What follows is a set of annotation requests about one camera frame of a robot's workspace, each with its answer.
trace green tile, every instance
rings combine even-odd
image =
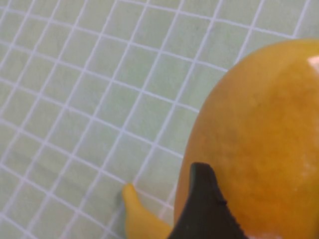
[[[32,234],[38,239],[59,238],[73,213],[67,206],[51,199],[37,220]]]
[[[10,141],[13,139],[15,130],[0,123],[0,157],[2,157]]]
[[[28,178],[49,191],[67,159],[67,155],[46,146],[33,165]]]
[[[319,1],[310,1],[306,14],[298,31],[298,37],[319,37]]]
[[[18,174],[24,175],[40,146],[39,142],[20,135],[9,150],[4,164]]]
[[[185,0],[182,10],[203,16],[213,16],[219,0]]]
[[[78,216],[75,223],[71,227],[68,239],[100,239],[104,229],[89,219]]]
[[[178,180],[182,159],[155,149],[138,180],[137,188],[166,201]]]
[[[53,65],[54,63],[51,61],[32,56],[19,84],[30,90],[39,92],[49,76]]]
[[[304,0],[290,0],[285,3],[282,1],[265,1],[255,26],[293,34],[304,4]]]
[[[22,23],[22,20],[22,15],[6,12],[0,25],[0,40],[12,42]]]
[[[0,77],[16,82],[28,58],[27,53],[12,49],[0,70]]]
[[[2,117],[16,126],[20,126],[34,100],[35,96],[24,91],[16,90],[4,110]]]
[[[97,39],[98,36],[96,35],[81,30],[75,30],[62,54],[62,60],[83,67],[86,60],[89,58]]]
[[[288,40],[282,36],[272,35],[264,32],[253,31],[246,45],[246,49],[243,53],[243,56],[247,56],[248,54],[256,51],[257,49],[271,45],[273,43],[277,43],[280,41]]]
[[[73,160],[62,175],[54,194],[78,207],[97,173],[95,169]]]
[[[130,46],[116,75],[116,79],[141,88],[148,76],[156,55],[156,52]]]
[[[76,154],[100,167],[112,148],[118,133],[116,129],[94,121]]]
[[[204,65],[196,65],[179,102],[200,109],[206,97],[225,73]]]
[[[33,50],[42,31],[44,30],[45,25],[45,21],[28,18],[19,33],[16,44]]]
[[[45,138],[61,111],[61,107],[48,101],[40,100],[33,110],[25,130]]]
[[[112,219],[122,201],[123,184],[102,175],[88,196],[83,211],[104,225]]]
[[[150,0],[150,4],[169,7],[169,8],[178,8],[180,0]]]
[[[35,0],[31,13],[44,17],[50,17],[58,0]]]
[[[160,48],[173,18],[174,12],[147,8],[135,34],[134,42]]]
[[[45,194],[30,184],[24,183],[7,213],[8,217],[26,228],[31,222]]]
[[[10,85],[0,82],[0,109],[6,102],[11,91],[12,91],[12,87]]]
[[[150,144],[124,134],[105,170],[126,182],[133,182],[150,149]]]
[[[110,13],[114,0],[88,0],[78,25],[100,32]]]
[[[92,115],[108,84],[104,79],[84,74],[69,105]]]
[[[58,58],[70,31],[69,27],[51,23],[38,45],[37,52]]]
[[[260,1],[256,0],[223,0],[217,17],[250,25],[253,21],[259,3]]]
[[[20,239],[23,236],[23,233],[13,224],[3,221],[0,224],[0,235],[4,239]]]
[[[88,122],[88,118],[66,110],[49,141],[72,152]]]
[[[131,117],[127,130],[155,140],[170,110],[171,103],[143,95]]]
[[[146,90],[175,100],[190,65],[188,61],[161,55]]]
[[[57,65],[44,89],[44,95],[62,103],[66,102],[79,76],[80,71]]]
[[[143,6],[130,2],[118,1],[113,10],[105,33],[129,40],[142,14]]]
[[[102,101],[97,117],[118,127],[122,127],[139,92],[118,84],[112,84]]]
[[[75,23],[83,4],[84,0],[62,0],[55,12],[54,19],[71,24]]]
[[[194,111],[182,107],[175,108],[159,144],[175,152],[184,154],[196,117],[197,113]]]
[[[209,20],[180,15],[164,49],[177,55],[194,58],[208,25]]]
[[[199,60],[231,68],[243,45],[248,29],[216,22],[211,29]]]
[[[31,3],[32,0],[12,0],[10,3],[10,9],[27,12]]]
[[[0,169],[0,209],[2,210],[12,196],[19,179],[12,174]]]
[[[104,37],[101,38],[90,62],[89,70],[112,77],[125,48],[125,43]]]

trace yellow fruit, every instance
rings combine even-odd
[[[195,161],[213,167],[246,235],[318,239],[319,40],[258,50],[213,89],[188,141],[175,221]]]

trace black plastic piece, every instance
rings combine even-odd
[[[191,165],[189,187],[183,212],[168,239],[248,239],[231,215],[208,164]]]

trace square tile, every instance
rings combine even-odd
[[[40,146],[40,143],[34,139],[20,135],[9,149],[4,164],[18,174],[24,175]]]
[[[223,68],[231,68],[243,45],[248,29],[216,22],[211,29],[199,60]]]
[[[178,180],[182,159],[155,149],[138,180],[137,188],[166,201]]]
[[[179,102],[200,109],[225,72],[204,65],[195,65]]]
[[[261,47],[271,45],[280,41],[285,41],[287,38],[282,36],[277,36],[273,34],[268,34],[259,31],[253,31],[250,35],[246,49],[242,57],[247,56],[248,54],[258,50]]]
[[[0,225],[0,235],[2,238],[8,239],[20,239],[23,236],[23,233],[15,227],[15,225],[2,221]]]
[[[67,155],[45,146],[35,161],[28,178],[49,191],[67,159]]]
[[[139,92],[118,84],[112,84],[100,105],[97,117],[118,127],[122,127],[128,117]]]
[[[178,8],[180,0],[150,0],[150,4],[169,7],[169,8]]]
[[[108,84],[104,79],[84,74],[69,105],[93,115]]]
[[[155,140],[171,108],[171,103],[143,95],[131,117],[127,130]]]
[[[0,169],[0,209],[2,210],[18,186],[19,179],[4,169]]]
[[[173,18],[173,12],[147,8],[139,29],[135,34],[134,42],[160,48]]]
[[[49,76],[54,63],[46,59],[32,56],[30,63],[26,66],[19,85],[30,90],[40,92],[45,80]]]
[[[104,229],[89,219],[78,216],[75,223],[71,227],[68,239],[100,239]]]
[[[184,154],[188,137],[197,118],[197,113],[182,107],[175,108],[159,144]]]
[[[0,40],[12,42],[22,23],[23,16],[6,12],[0,24]]]
[[[61,107],[51,102],[40,100],[33,110],[25,130],[45,138],[61,111]]]
[[[16,90],[3,112],[2,118],[20,126],[33,105],[35,96]]]
[[[102,37],[89,64],[89,70],[112,77],[125,48],[125,43]]]
[[[150,149],[150,144],[123,134],[105,170],[133,182]]]
[[[165,45],[165,50],[194,58],[207,31],[209,20],[179,15]]]
[[[175,100],[191,63],[162,54],[146,87],[147,91]]]
[[[0,77],[16,82],[29,58],[27,53],[12,49],[6,58]]]
[[[142,14],[143,6],[118,1],[111,15],[105,33],[129,40]]]
[[[73,160],[62,175],[54,194],[78,207],[97,173],[95,169]]]
[[[57,65],[44,89],[44,95],[65,103],[79,76],[80,71],[67,66]]]
[[[16,40],[16,44],[33,50],[46,25],[45,21],[28,18]]]
[[[11,0],[9,8],[27,12],[31,3],[32,0]]]
[[[213,16],[219,0],[185,0],[183,11],[203,16]]]
[[[54,19],[74,24],[83,4],[84,0],[61,0],[55,12]]]
[[[253,21],[259,3],[260,1],[256,0],[223,0],[217,17],[250,25]]]
[[[304,4],[304,0],[265,1],[255,26],[266,30],[293,34]]]
[[[16,130],[6,126],[5,124],[0,123],[0,157],[7,149],[10,141],[13,139]]]
[[[50,17],[58,0],[35,0],[31,13],[44,17]]]
[[[6,102],[12,89],[13,88],[10,85],[7,85],[3,82],[0,82],[0,109],[2,108],[4,103]]]
[[[122,202],[122,188],[122,183],[101,175],[92,193],[88,196],[83,211],[107,225]]]
[[[37,52],[58,58],[71,29],[51,23],[38,45]]]
[[[37,220],[32,234],[38,239],[57,239],[73,216],[73,210],[51,199]]]
[[[88,118],[66,110],[49,141],[68,152],[72,152],[88,122]]]
[[[116,129],[94,121],[90,125],[76,154],[86,161],[101,167],[118,133]]]
[[[39,209],[45,194],[24,183],[7,213],[8,217],[26,228]]]
[[[106,22],[114,0],[88,0],[78,25],[100,32]]]
[[[116,75],[116,79],[141,88],[150,72],[156,55],[156,52],[130,46]]]
[[[97,39],[98,36],[75,30],[62,54],[62,60],[83,67]]]
[[[310,1],[298,31],[298,37],[319,37],[319,1]]]

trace tiled surface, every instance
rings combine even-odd
[[[123,239],[126,182],[172,224],[206,96],[252,51],[318,37],[318,8],[317,0],[0,0],[0,237]]]

